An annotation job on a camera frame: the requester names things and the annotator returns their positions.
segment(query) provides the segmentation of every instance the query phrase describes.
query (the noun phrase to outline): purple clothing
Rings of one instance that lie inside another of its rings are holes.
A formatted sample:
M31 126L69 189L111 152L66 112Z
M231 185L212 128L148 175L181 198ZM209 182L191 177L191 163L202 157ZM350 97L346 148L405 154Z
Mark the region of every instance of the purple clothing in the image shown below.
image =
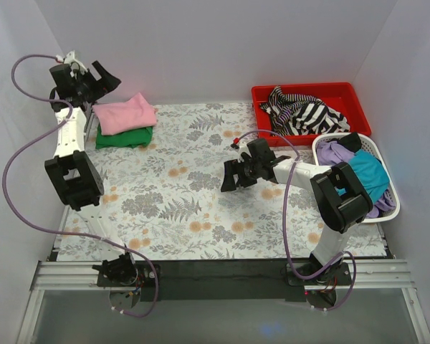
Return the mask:
M324 142L317 146L317 159L320 165L334 166L340 162L347 163L354 156L354 152L336 141Z
M317 159L320 165L334 166L337 163L348 163L355 154L344 148L336 141L322 142L316 148ZM386 193L374 203L373 209L366 215L367 219L378 218L381 211L395 209L395 202L386 197Z

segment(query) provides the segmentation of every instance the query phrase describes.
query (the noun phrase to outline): pink folded shirt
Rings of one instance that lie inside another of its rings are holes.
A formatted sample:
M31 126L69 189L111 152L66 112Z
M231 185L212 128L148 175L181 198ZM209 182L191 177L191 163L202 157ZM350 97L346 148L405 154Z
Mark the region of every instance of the pink folded shirt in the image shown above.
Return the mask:
M116 135L132 129L156 125L154 108L138 93L127 102L94 105L102 135Z

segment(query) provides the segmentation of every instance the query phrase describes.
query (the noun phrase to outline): floral tablecloth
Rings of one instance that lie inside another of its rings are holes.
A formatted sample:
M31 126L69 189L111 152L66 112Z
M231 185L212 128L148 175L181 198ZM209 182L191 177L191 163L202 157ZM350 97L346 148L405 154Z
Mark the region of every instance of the floral tablecloth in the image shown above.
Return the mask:
M252 105L156 106L158 124L146 148L95 150L97 119L86 151L104 179L107 214L120 238L150 259L228 259L285 257L282 197L285 187L257 185L221 193L223 162L237 157L234 137L255 129ZM301 147L302 160L312 151ZM279 154L294 154L278 148ZM323 221L313 195L292 187L288 199L288 242L293 256L307 257ZM87 231L74 211L67 231ZM348 249L358 256L385 256L375 224L354 232ZM96 242L62 237L59 261L97 261Z

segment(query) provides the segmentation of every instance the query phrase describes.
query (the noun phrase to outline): clothes pile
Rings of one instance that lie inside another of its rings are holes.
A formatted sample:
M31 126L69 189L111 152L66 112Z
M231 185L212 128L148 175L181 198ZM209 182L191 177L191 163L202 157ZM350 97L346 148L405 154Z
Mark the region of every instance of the clothes pile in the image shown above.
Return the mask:
M127 102L94 105L99 118L96 149L104 147L147 146L156 125L154 108L138 93Z
M373 209L366 216L375 219L384 211L396 208L395 202L387 194L390 178L382 163L370 153L361 149L360 136L351 133L339 140L320 142L316 153L320 165L334 166L348 163L362 183L373 202Z
M260 108L269 115L272 130L280 135L344 133L347 118L312 95L284 94L276 86Z

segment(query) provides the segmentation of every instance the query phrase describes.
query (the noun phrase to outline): teal cloth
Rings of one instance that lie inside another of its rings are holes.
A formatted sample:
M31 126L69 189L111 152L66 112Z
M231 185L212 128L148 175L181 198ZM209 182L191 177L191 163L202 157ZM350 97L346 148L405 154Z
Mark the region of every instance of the teal cloth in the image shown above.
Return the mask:
M373 204L377 202L388 189L390 183L390 179L381 162L370 153L359 150L348 163L370 196ZM345 190L338 190L338 193L342 195Z
M102 135L102 131L99 125L97 127L97 137L95 139L95 148L96 149L101 149L105 147L135 148L138 145L147 146L151 142L152 135L153 135L153 127L133 129L116 135Z

